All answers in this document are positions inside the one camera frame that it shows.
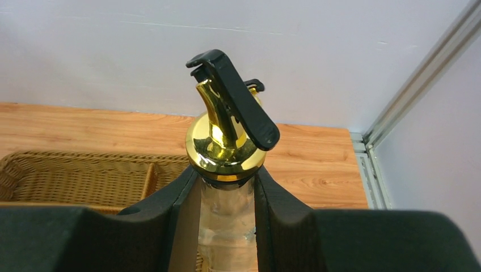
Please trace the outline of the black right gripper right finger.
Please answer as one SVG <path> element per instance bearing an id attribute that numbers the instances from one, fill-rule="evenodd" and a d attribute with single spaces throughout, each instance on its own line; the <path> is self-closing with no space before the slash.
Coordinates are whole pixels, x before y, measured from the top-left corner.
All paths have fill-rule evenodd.
<path id="1" fill-rule="evenodd" d="M 255 176 L 259 271 L 479 271 L 462 231 L 431 211 L 313 209 Z"/>

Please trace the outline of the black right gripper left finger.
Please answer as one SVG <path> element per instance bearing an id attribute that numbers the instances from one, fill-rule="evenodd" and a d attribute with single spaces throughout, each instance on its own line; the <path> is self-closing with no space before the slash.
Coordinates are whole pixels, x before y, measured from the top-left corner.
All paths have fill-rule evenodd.
<path id="1" fill-rule="evenodd" d="M 199 208 L 192 167 L 117 215 L 8 207 L 1 210 L 1 270 L 194 271 Z"/>

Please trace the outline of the clear oil bottle gold spout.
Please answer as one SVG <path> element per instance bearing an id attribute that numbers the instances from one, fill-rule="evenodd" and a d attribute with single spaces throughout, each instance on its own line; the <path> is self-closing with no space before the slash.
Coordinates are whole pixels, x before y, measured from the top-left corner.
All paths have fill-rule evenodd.
<path id="1" fill-rule="evenodd" d="M 226 53 L 208 50 L 186 66 L 206 107 L 185 138 L 189 162 L 201 180 L 201 268 L 249 271 L 257 259 L 255 176 L 280 131 Z"/>

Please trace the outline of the oil bottle with brown residue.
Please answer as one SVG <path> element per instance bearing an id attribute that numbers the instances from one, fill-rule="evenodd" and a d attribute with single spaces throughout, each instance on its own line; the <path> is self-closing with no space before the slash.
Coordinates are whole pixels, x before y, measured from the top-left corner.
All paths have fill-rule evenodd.
<path id="1" fill-rule="evenodd" d="M 243 83 L 248 88 L 254 98 L 257 98 L 258 93 L 265 91 L 264 84 L 258 79 L 246 80 Z"/>

